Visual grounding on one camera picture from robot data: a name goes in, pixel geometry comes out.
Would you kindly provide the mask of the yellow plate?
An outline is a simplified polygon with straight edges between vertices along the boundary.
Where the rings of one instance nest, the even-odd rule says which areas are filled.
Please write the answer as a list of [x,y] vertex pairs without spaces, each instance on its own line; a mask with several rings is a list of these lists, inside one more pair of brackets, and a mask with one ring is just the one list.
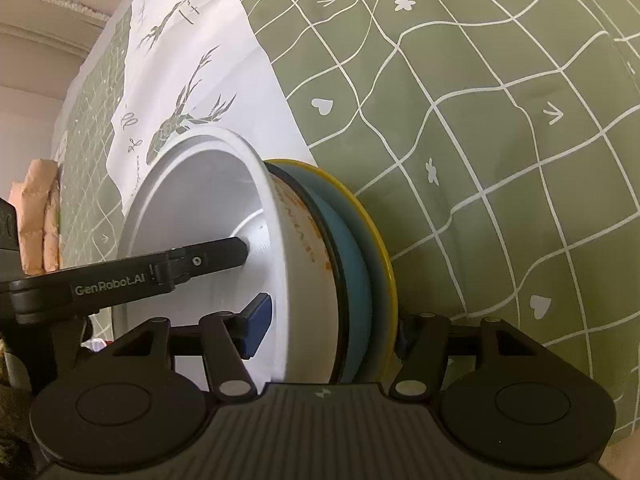
[[271,159],[270,164],[322,197],[352,233],[367,267],[372,300],[367,351],[354,379],[379,382],[392,360],[398,326],[397,287],[382,237],[362,203],[332,174],[292,159]]

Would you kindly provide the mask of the green patterned tablecloth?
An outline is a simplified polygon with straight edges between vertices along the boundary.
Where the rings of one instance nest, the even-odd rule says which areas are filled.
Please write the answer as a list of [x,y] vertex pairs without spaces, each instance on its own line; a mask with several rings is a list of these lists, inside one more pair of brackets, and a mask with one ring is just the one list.
[[332,174],[404,308],[505,318],[638,431],[639,0],[128,0],[55,125],[66,266],[197,125]]

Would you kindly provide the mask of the white bowl orange print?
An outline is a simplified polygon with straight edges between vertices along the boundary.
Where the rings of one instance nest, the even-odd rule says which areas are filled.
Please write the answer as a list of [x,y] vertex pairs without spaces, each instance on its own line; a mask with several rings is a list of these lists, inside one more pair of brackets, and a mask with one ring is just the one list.
[[247,252],[240,266],[114,307],[115,336],[157,316],[186,326],[209,313],[238,313],[264,292],[271,321],[245,362],[256,386],[332,382],[340,303],[318,221],[247,141],[201,126],[175,136],[152,162],[126,214],[118,253],[140,256],[229,238]]

